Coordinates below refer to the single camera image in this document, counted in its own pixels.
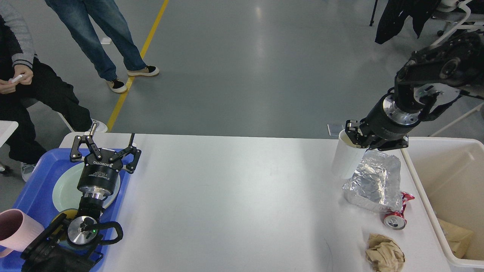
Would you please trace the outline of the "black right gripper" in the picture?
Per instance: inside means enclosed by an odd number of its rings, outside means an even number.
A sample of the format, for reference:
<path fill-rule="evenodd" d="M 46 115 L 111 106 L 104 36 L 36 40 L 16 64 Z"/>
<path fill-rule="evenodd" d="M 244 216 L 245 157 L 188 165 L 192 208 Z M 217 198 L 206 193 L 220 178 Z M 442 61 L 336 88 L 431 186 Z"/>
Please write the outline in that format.
<path fill-rule="evenodd" d="M 408 133 L 420 122 L 420 109 L 408 112 L 397 102 L 394 94 L 386 94 L 364 119 L 348 119 L 344 132 L 351 143 L 379 151 L 407 148 Z"/>

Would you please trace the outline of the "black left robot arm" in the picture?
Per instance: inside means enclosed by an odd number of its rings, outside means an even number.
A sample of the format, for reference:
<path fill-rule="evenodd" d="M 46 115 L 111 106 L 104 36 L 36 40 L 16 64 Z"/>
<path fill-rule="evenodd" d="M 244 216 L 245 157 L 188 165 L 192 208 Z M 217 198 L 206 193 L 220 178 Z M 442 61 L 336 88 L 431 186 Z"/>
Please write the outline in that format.
<path fill-rule="evenodd" d="M 81 193 L 72 218 L 60 212 L 22 252 L 23 272 L 89 272 L 102 260 L 99 247 L 121 241 L 123 229 L 116 221 L 103 221 L 105 202 L 116 199 L 120 172 L 132 174 L 141 156 L 131 134 L 122 150 L 99 148 L 93 138 L 96 125 L 74 138 L 70 161 L 82 165 L 77 182 Z"/>

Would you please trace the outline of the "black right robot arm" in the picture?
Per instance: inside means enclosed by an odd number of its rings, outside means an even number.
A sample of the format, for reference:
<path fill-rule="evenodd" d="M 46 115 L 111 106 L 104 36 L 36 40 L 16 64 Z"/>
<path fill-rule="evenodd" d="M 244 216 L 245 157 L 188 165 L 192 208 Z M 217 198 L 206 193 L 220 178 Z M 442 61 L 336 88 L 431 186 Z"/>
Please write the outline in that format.
<path fill-rule="evenodd" d="M 462 96 L 483 99 L 483 58 L 482 31 L 413 52 L 369 114 L 346 122 L 346 135 L 364 149 L 408 147 L 410 131 L 437 119 Z"/>

